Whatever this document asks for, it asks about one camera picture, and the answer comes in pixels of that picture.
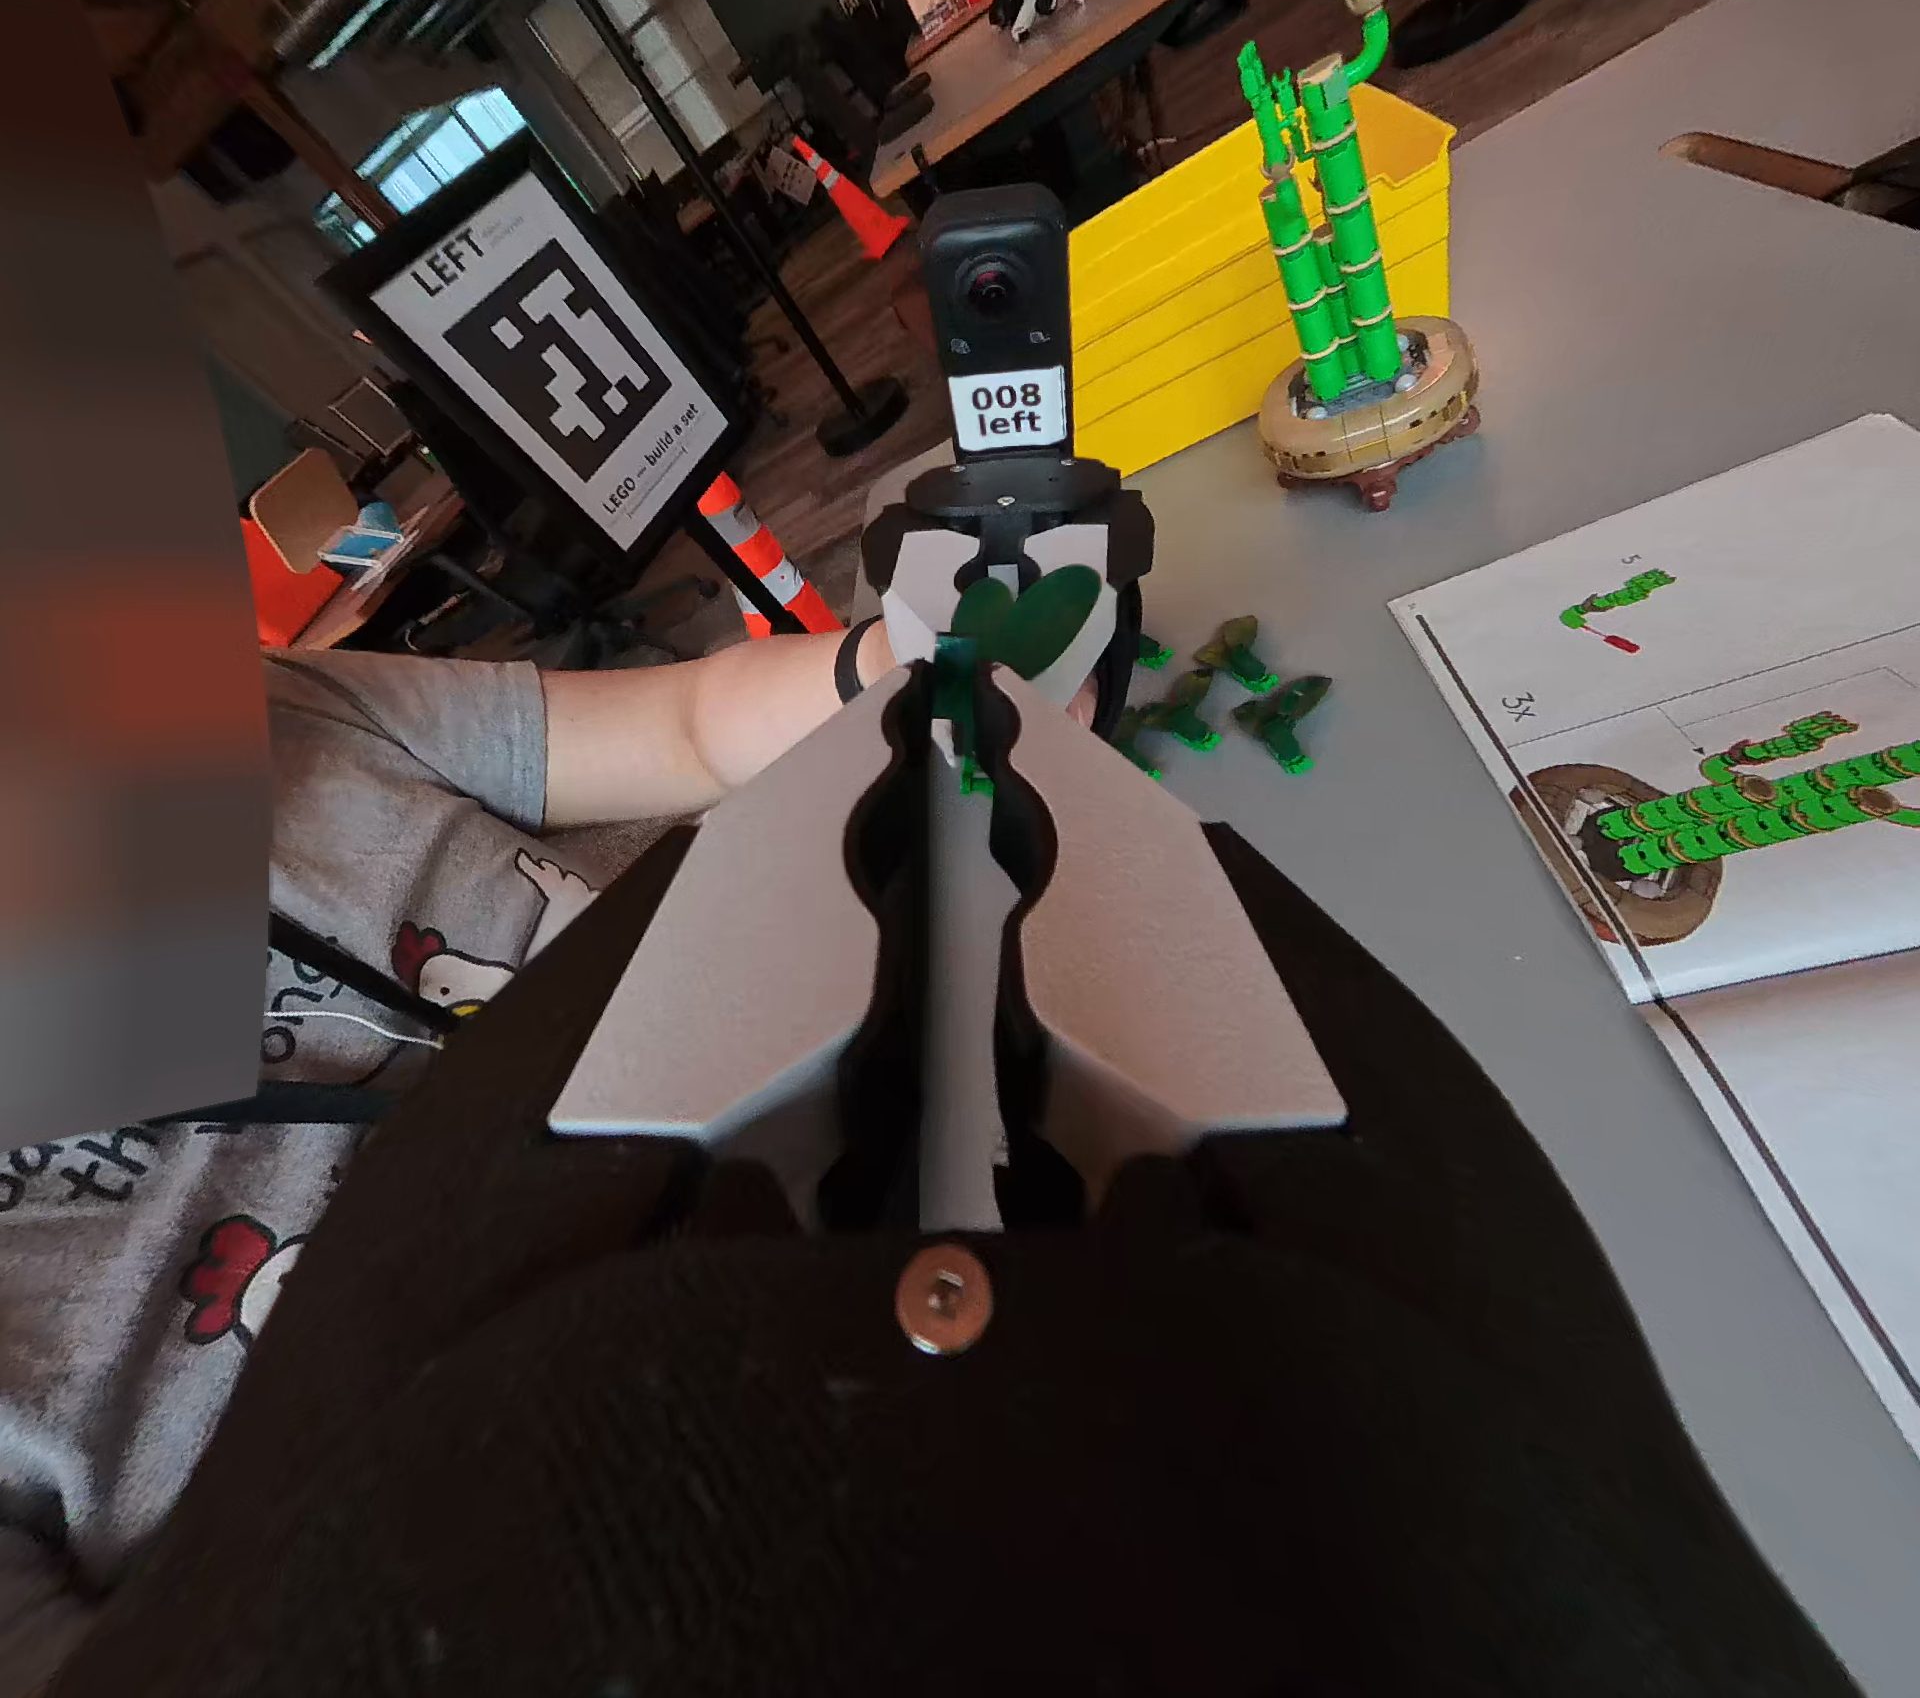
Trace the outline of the orange chair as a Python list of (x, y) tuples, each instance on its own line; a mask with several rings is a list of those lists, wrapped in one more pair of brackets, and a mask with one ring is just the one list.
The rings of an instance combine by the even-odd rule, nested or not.
[(344, 588), (344, 575), (325, 561), (308, 571), (291, 569), (249, 513), (241, 515), (241, 537), (256, 641), (267, 650), (286, 650)]

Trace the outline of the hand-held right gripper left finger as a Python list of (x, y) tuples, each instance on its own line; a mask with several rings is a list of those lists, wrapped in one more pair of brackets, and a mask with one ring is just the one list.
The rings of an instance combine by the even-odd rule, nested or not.
[(819, 1186), (918, 1087), (925, 683), (895, 667), (715, 803), (546, 1111)]

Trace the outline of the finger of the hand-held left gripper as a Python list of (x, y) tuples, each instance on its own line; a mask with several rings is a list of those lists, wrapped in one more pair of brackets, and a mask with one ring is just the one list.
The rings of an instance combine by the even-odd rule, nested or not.
[(1048, 704), (1079, 726), (1097, 714), (1097, 672), (1120, 625), (1120, 553), (1114, 523), (1057, 523), (1033, 534), (1036, 590), (1044, 591), (1033, 672)]
[(982, 555), (978, 536), (953, 527), (908, 527), (880, 588), (884, 644), (893, 666), (932, 661)]

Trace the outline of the background grey table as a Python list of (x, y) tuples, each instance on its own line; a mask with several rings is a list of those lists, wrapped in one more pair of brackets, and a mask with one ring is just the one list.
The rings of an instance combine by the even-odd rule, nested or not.
[(1086, 65), (1122, 65), (1117, 48), (1152, 43), (1178, 2), (1081, 0), (1037, 20), (1021, 41), (988, 20), (973, 22), (925, 57), (929, 107), (878, 144), (869, 191), (899, 196), (1004, 119), (1032, 124), (1042, 110), (1071, 102)]

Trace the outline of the cluster of green lego leaves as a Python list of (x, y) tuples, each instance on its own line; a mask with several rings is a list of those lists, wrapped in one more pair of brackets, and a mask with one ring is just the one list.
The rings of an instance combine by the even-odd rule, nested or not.
[(1282, 677), (1261, 656), (1257, 638), (1260, 620), (1252, 611), (1219, 620), (1211, 636), (1189, 652), (1188, 669), (1160, 698), (1117, 712), (1108, 743), (1152, 777), (1162, 777), (1162, 769), (1141, 750), (1148, 736), (1170, 737), (1193, 753), (1211, 753), (1221, 743), (1221, 732), (1206, 705), (1217, 683), (1230, 683), (1239, 691), (1230, 722), (1283, 774), (1307, 774), (1314, 758), (1304, 746), (1301, 726), (1332, 696), (1332, 677), (1316, 672)]

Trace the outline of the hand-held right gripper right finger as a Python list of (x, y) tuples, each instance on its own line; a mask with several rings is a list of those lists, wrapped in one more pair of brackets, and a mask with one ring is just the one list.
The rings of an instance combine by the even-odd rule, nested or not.
[(1196, 814), (994, 666), (975, 733), (999, 927), (1001, 1189), (1106, 1189), (1221, 1136), (1332, 1132), (1345, 1097)]

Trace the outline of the green lego leaf sprig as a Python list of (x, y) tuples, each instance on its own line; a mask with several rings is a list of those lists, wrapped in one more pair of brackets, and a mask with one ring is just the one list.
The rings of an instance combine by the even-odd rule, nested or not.
[(1115, 594), (1088, 563), (1061, 563), (1014, 591), (980, 575), (958, 591), (946, 629), (932, 644), (929, 733), (964, 796), (992, 793), (980, 758), (978, 687), (1008, 672), (1067, 710), (1090, 696), (1091, 674), (1112, 641)]

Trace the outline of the lego instruction booklet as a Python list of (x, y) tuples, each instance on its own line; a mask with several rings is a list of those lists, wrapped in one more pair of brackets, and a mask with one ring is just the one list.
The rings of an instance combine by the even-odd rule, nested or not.
[(1860, 413), (1387, 609), (1915, 1445), (1915, 428)]

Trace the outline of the orange traffic cone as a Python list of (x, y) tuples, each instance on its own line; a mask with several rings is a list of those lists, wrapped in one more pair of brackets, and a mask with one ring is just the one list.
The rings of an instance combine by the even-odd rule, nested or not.
[(884, 259), (914, 228), (909, 216), (889, 211), (873, 196), (842, 174), (801, 136), (790, 138), (791, 156), (825, 194), (838, 218), (851, 230), (855, 244), (872, 261)]
[(697, 498), (697, 513), (713, 541), (725, 547), (732, 566), (750, 573), (763, 598), (780, 606), (798, 629), (809, 634), (843, 629), (817, 588), (793, 566), (727, 472), (718, 472), (706, 486)]

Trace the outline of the yellow plastic bin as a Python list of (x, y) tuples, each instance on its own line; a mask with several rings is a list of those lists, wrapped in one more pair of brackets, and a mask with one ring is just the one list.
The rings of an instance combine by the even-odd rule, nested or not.
[[(1458, 130), (1371, 83), (1351, 99), (1393, 309), (1445, 316)], [(1136, 475), (1253, 418), (1293, 365), (1264, 181), (1241, 122), (1069, 231), (1078, 455)]]

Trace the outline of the black pole stand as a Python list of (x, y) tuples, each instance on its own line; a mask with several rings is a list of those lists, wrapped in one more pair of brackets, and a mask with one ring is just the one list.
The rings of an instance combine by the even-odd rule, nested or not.
[(628, 86), (636, 92), (653, 124), (659, 126), (667, 145), (680, 157), (684, 171), (693, 178), (693, 185), (710, 205), (713, 220), (732, 241), (740, 259), (755, 274), (755, 280), (824, 375), (835, 397), (838, 416), (827, 416), (816, 425), (816, 442), (831, 459), (845, 459), (864, 451), (884, 437), (905, 413), (909, 402), (905, 383), (893, 373), (878, 373), (859, 383), (843, 373), (824, 336), (804, 313), (800, 299), (788, 290), (780, 266), (755, 244), (745, 221), (703, 168), (701, 151), (684, 130), (665, 95), (652, 81), (628, 41), (625, 29), (615, 22), (612, 6), (608, 6), (605, 0), (574, 2), (581, 7), (588, 26)]

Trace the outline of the black framed tag sign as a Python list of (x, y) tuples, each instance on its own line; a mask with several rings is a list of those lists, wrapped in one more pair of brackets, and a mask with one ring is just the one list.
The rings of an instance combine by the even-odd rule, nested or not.
[(701, 326), (520, 130), (332, 263), (325, 297), (564, 529), (625, 571), (747, 434)]

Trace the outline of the person's left forearm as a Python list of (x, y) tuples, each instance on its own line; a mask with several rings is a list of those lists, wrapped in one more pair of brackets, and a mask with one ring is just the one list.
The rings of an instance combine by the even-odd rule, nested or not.
[(541, 826), (710, 809), (843, 708), (834, 686), (843, 634), (776, 634), (643, 667), (544, 672)]

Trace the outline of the green lego bamboo model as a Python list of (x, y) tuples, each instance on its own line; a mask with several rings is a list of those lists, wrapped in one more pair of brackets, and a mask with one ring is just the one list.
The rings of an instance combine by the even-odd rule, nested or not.
[(1272, 380), (1260, 448), (1288, 490), (1347, 486), (1389, 509), (1406, 467), (1478, 431), (1480, 369), (1466, 329), (1400, 316), (1387, 285), (1355, 92), (1389, 41), (1387, 0), (1345, 0), (1355, 56), (1270, 72), (1256, 41), (1236, 56), (1260, 142), (1260, 221), (1297, 362)]

